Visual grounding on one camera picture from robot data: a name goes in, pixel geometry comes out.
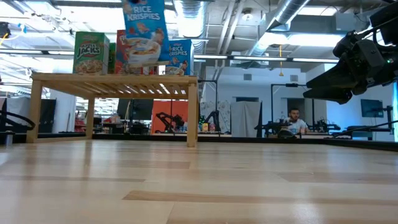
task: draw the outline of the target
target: computer monitor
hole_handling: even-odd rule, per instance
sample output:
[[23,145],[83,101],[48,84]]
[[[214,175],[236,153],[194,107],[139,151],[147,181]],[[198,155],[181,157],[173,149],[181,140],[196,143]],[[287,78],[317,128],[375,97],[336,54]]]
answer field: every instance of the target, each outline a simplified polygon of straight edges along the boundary
[[363,118],[383,118],[383,102],[381,100],[361,100]]
[[[131,99],[119,99],[118,115],[121,119],[126,116],[127,106]],[[152,119],[152,108],[154,100],[134,99],[132,100],[132,118],[134,120],[150,120]],[[129,117],[131,117],[131,108],[129,108]]]

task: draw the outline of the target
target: wooden table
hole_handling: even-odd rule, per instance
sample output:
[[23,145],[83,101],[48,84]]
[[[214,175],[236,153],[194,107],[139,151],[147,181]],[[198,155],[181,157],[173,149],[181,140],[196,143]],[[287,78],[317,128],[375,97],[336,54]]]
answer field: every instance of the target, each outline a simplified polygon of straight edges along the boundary
[[39,123],[43,87],[88,99],[88,111],[85,137],[37,139],[39,125],[36,125],[33,130],[27,132],[26,141],[29,143],[91,139],[95,98],[139,98],[188,100],[187,146],[196,146],[198,139],[198,80],[196,77],[34,73],[32,78],[30,119],[35,124]]

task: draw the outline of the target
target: ceiling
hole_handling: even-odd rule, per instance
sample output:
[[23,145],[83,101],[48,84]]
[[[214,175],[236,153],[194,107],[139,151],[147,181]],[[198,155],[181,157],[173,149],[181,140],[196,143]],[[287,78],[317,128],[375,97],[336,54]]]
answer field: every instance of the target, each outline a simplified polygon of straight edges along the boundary
[[[24,24],[27,32],[14,40],[6,40],[0,49],[39,49],[39,50],[73,50],[74,38],[70,30],[104,32],[115,42],[116,31],[124,29],[121,8],[114,7],[117,0],[101,1],[0,1],[0,21],[9,22],[12,34],[20,32],[18,24]],[[206,18],[206,51],[205,54],[215,54],[223,28],[223,14],[229,0],[210,1]],[[277,7],[278,0],[247,0],[244,8],[250,8],[252,19],[245,21],[239,12],[239,20],[234,30],[234,38],[227,49],[231,52],[242,52],[251,49],[258,38],[258,25],[262,15]],[[90,7],[103,4],[106,7]],[[362,11],[383,6],[379,0],[343,0],[343,1],[311,1],[299,14],[332,16],[337,10],[353,12],[359,8]],[[170,38],[178,36],[178,19],[173,11],[165,11],[167,29]],[[300,45],[282,45],[282,56],[332,58],[333,47],[309,47]],[[269,47],[266,51],[270,56],[279,56],[280,49]],[[52,72],[58,60],[40,57],[11,57],[0,55],[0,73],[3,83],[20,83],[18,88],[29,91],[30,71]],[[284,68],[303,68],[306,63],[285,63]],[[278,69],[279,63],[270,63],[269,68]]]

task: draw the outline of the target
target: cereal box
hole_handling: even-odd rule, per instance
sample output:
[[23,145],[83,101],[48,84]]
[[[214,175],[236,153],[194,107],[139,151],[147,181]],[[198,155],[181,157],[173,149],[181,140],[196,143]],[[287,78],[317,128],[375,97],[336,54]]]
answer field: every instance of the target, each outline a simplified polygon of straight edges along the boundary
[[143,68],[136,68],[129,63],[129,48],[130,45],[126,41],[126,31],[118,30],[116,34],[116,66],[115,73],[117,74],[131,74],[142,75],[145,74]]
[[104,33],[76,32],[73,72],[107,74],[109,39]]
[[116,63],[116,43],[109,44],[109,60],[108,60],[108,73],[114,74],[114,66]]
[[122,0],[129,63],[169,61],[164,0]]
[[191,40],[170,40],[170,63],[166,75],[193,75],[193,45]]

